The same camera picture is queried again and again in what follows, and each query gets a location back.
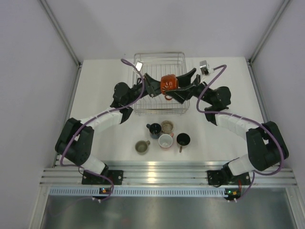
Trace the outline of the orange cup black interior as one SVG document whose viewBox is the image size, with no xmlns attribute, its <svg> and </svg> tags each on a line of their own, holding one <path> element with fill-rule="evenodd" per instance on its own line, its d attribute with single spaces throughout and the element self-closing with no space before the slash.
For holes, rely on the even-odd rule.
<svg viewBox="0 0 305 229">
<path fill-rule="evenodd" d="M 161 77 L 160 90 L 167 101 L 172 100 L 172 97 L 166 95 L 166 91 L 175 90 L 178 88 L 178 79 L 174 74 L 168 74 Z"/>
</svg>

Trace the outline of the dark blue cup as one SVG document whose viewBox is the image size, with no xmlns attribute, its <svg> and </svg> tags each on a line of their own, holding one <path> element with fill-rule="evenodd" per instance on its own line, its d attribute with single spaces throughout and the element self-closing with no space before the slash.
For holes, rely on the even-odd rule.
<svg viewBox="0 0 305 229">
<path fill-rule="evenodd" d="M 146 127 L 149 130 L 150 137 L 153 139 L 158 139 L 162 133 L 162 127 L 158 123 L 147 124 Z"/>
</svg>

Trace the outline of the pink cup white interior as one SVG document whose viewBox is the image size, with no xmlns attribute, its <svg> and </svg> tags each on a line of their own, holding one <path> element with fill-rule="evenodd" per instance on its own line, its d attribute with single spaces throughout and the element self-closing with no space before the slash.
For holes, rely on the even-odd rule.
<svg viewBox="0 0 305 229">
<path fill-rule="evenodd" d="M 173 136 L 174 134 L 162 134 L 159 139 L 158 143 L 162 150 L 168 150 L 173 145 Z"/>
</svg>

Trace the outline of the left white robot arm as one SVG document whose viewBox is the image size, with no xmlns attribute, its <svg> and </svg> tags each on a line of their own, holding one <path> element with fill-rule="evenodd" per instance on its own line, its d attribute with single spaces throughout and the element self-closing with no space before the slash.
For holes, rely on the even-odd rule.
<svg viewBox="0 0 305 229">
<path fill-rule="evenodd" d="M 131 105 L 147 95 L 160 95 L 161 84 L 147 73 L 144 74 L 143 81 L 138 78 L 132 88 L 124 82 L 117 83 L 108 110 L 85 119 L 70 118 L 66 121 L 55 151 L 75 166 L 93 172 L 93 180 L 104 184 L 109 177 L 108 166 L 91 154 L 93 137 L 113 125 L 127 121 L 133 112 Z"/>
</svg>

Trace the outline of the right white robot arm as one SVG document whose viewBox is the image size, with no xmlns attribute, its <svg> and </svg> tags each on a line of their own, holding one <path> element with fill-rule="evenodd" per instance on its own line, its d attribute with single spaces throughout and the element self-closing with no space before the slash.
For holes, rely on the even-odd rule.
<svg viewBox="0 0 305 229">
<path fill-rule="evenodd" d="M 210 107 L 198 112 L 205 114 L 208 122 L 217 127 L 225 128 L 246 141 L 247 153 L 223 165 L 221 176 L 228 184 L 234 184 L 241 174 L 254 172 L 266 175 L 266 169 L 279 164 L 279 168 L 271 172 L 274 175 L 281 171 L 284 160 L 289 151 L 276 123 L 269 121 L 259 123 L 250 118 L 232 114 L 228 111 L 231 103 L 231 92 L 227 86 L 211 89 L 211 85 L 226 69 L 226 65 L 218 66 L 220 73 L 209 83 L 200 82 L 198 75 L 193 82 L 188 81 L 178 89 L 166 89 L 165 95 L 172 97 L 179 103 L 196 97 L 197 101 L 204 101 Z"/>
</svg>

